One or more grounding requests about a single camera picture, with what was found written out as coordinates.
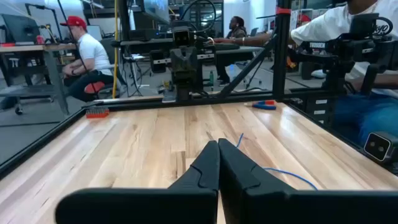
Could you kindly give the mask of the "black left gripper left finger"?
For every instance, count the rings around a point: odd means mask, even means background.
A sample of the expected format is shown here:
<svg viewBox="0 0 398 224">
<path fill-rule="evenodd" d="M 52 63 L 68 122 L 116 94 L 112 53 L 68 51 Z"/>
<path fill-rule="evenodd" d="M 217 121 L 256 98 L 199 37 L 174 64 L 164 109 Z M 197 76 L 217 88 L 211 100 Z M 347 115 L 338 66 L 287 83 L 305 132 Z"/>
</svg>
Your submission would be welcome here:
<svg viewBox="0 0 398 224">
<path fill-rule="evenodd" d="M 57 223 L 216 223 L 220 150 L 209 141 L 166 189 L 87 188 L 58 203 Z"/>
</svg>

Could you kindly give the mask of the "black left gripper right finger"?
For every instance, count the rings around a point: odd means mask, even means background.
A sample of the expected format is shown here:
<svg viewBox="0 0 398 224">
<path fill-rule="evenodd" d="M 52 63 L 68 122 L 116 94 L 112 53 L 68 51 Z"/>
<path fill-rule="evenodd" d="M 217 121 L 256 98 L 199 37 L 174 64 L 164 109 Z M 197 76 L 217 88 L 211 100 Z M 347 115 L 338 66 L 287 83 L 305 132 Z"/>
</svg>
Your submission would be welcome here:
<svg viewBox="0 0 398 224">
<path fill-rule="evenodd" d="M 397 224 L 396 191 L 296 190 L 219 139 L 227 223 Z"/>
</svg>

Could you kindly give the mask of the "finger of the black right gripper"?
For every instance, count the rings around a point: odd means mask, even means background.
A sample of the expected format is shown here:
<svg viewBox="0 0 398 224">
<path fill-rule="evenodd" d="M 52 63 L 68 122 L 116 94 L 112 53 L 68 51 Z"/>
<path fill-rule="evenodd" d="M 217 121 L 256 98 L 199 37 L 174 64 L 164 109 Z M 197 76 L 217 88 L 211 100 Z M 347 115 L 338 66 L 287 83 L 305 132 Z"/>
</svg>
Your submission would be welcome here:
<svg viewBox="0 0 398 224">
<path fill-rule="evenodd" d="M 193 84 L 197 82 L 198 51 L 196 47 L 185 49 L 185 69 L 190 73 Z"/>
<path fill-rule="evenodd" d="M 183 77 L 184 56 L 180 49 L 172 49 L 170 51 L 171 67 L 172 67 L 172 81 L 177 84 Z"/>
</svg>

